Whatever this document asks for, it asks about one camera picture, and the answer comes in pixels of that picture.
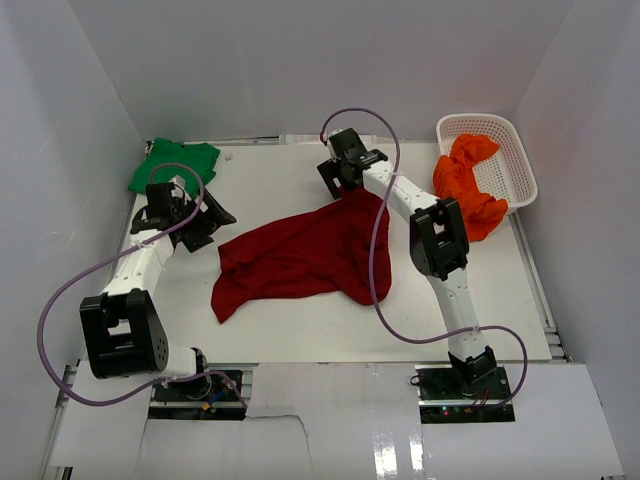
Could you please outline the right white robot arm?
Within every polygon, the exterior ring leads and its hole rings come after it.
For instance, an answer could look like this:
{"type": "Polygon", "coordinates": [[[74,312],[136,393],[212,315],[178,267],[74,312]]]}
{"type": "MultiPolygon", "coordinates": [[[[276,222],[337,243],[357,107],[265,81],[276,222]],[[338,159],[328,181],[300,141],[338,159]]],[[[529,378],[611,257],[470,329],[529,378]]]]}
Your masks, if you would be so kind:
{"type": "Polygon", "coordinates": [[[371,252],[370,293],[384,328],[396,339],[413,345],[447,340],[453,390],[466,399],[477,397],[486,389],[488,376],[495,372],[497,362],[481,331],[468,288],[469,241],[459,203],[453,198],[440,199],[420,188],[399,172],[398,162],[391,162],[378,149],[367,149],[352,128],[322,133],[320,140],[328,148],[330,158],[317,170],[333,198],[339,199],[348,191],[365,190],[381,200],[372,241],[377,240],[387,209],[406,221],[409,256],[436,295],[446,332],[419,340],[403,336],[391,327],[373,286],[375,254],[371,252]]]}

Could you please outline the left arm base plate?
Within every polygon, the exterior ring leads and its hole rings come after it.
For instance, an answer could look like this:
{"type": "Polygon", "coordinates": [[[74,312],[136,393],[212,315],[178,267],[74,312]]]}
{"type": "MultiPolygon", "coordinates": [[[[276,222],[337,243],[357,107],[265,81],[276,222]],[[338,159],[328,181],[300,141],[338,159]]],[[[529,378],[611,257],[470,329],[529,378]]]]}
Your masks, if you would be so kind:
{"type": "Polygon", "coordinates": [[[152,390],[148,418],[150,420],[242,421],[252,389],[251,369],[222,371],[227,379],[212,375],[191,383],[169,383],[152,390]]]}

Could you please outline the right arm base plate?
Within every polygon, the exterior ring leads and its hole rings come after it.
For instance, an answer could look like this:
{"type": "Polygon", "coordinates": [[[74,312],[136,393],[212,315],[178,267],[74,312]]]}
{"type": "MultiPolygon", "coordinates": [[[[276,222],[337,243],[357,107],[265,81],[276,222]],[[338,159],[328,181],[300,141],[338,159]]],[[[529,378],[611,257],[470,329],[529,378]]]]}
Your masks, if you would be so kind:
{"type": "Polygon", "coordinates": [[[450,367],[419,368],[409,383],[417,388],[423,425],[512,423],[515,412],[506,399],[511,389],[503,367],[466,385],[450,367]]]}

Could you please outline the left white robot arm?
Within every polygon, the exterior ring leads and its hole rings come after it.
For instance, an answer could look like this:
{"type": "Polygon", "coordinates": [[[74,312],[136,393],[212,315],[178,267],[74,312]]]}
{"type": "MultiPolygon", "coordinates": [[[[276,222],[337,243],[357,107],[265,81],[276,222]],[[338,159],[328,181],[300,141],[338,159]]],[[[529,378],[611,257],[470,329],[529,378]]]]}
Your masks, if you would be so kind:
{"type": "Polygon", "coordinates": [[[115,275],[97,296],[86,297],[79,313],[88,359],[98,379],[154,375],[177,378],[188,398],[211,387],[204,354],[196,347],[172,345],[153,303],[163,267],[182,244],[194,253],[213,242],[220,227],[236,222],[208,192],[191,198],[179,185],[150,184],[147,204],[132,218],[130,245],[115,275]]]}

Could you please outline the red t-shirt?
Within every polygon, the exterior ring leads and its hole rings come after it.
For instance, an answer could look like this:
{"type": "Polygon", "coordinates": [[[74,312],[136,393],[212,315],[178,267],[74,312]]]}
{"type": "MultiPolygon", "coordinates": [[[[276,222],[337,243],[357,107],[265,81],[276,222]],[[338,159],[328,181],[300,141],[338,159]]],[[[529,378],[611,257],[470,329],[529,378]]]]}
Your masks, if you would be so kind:
{"type": "Polygon", "coordinates": [[[249,301],[337,291],[370,306],[370,251],[375,254],[376,293],[385,299],[392,285],[387,212],[377,240],[371,240],[380,204],[365,190],[348,191],[315,211],[276,220],[221,245],[221,273],[211,297],[218,322],[229,320],[249,301]]]}

